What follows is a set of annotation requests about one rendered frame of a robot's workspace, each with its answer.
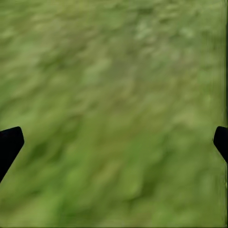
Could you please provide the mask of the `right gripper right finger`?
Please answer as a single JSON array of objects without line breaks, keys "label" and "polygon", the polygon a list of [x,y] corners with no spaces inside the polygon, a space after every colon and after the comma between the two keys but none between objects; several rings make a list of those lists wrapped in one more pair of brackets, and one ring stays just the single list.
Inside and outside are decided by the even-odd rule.
[{"label": "right gripper right finger", "polygon": [[228,164],[228,128],[217,127],[213,142]]}]

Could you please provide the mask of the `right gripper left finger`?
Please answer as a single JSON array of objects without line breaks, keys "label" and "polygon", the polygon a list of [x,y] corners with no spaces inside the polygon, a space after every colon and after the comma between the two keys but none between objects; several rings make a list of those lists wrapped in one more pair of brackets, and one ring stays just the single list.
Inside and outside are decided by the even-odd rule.
[{"label": "right gripper left finger", "polygon": [[20,126],[0,132],[0,183],[24,145]]}]

